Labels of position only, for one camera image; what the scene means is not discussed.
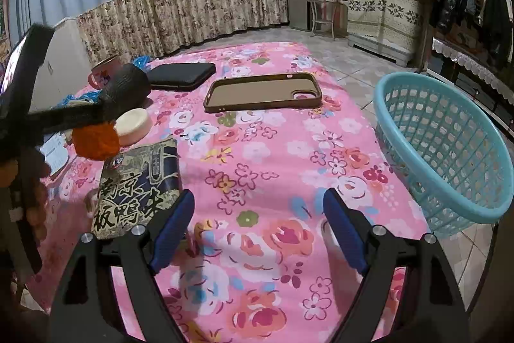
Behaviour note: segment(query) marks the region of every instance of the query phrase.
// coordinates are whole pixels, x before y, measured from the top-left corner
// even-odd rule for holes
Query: mug
[[[100,62],[91,69],[91,73],[87,77],[87,81],[94,89],[102,89],[114,74],[120,70],[121,60],[119,56],[112,56]]]

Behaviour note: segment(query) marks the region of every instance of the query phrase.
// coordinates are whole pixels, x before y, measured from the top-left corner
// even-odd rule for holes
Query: blue gripper pad
[[[155,274],[169,266],[175,251],[186,231],[189,221],[194,214],[194,196],[191,192],[184,194],[180,202],[176,202],[177,209],[168,218],[163,229],[154,243],[154,257],[150,262],[150,268]]]
[[[335,234],[339,247],[343,251],[348,264],[364,275],[368,271],[368,264],[364,259],[364,242],[359,237],[357,230],[351,223],[341,204],[334,196],[337,192],[330,189],[323,196],[323,212],[328,224]]]

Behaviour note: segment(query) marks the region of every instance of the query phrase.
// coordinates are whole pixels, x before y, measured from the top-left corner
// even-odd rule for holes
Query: blue plastic basket
[[[507,147],[461,92],[428,76],[392,73],[378,82],[374,107],[382,151],[434,234],[491,224],[507,211],[514,194]]]

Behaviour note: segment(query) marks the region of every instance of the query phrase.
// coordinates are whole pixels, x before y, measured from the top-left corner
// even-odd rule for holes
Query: metal bolt
[[[372,231],[374,235],[385,235],[387,229],[384,226],[373,226]]]
[[[139,224],[137,226],[132,227],[130,231],[133,235],[142,235],[145,234],[146,227]]]
[[[89,243],[93,240],[94,236],[91,234],[91,233],[84,233],[81,237],[80,237],[80,241],[82,243]]]
[[[428,244],[434,244],[438,241],[433,234],[425,234],[424,239]]]

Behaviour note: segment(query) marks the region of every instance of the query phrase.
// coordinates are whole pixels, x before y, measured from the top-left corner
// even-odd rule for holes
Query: pink floral bedsheet
[[[153,91],[154,126],[140,144],[178,140],[182,184],[196,211],[193,246],[156,276],[171,315],[192,342],[328,341],[348,311],[361,277],[351,269],[326,218],[322,197],[335,187],[372,224],[419,238],[427,224],[385,162],[358,106],[301,44],[258,43],[157,60],[209,61],[217,73],[189,94]],[[314,110],[206,114],[217,78],[310,72],[323,91]],[[29,284],[49,309],[80,233],[91,227],[102,163],[75,156],[47,181],[48,238],[42,271]],[[113,269],[127,331],[143,338],[121,269]],[[403,271],[397,270],[375,337],[387,334]]]

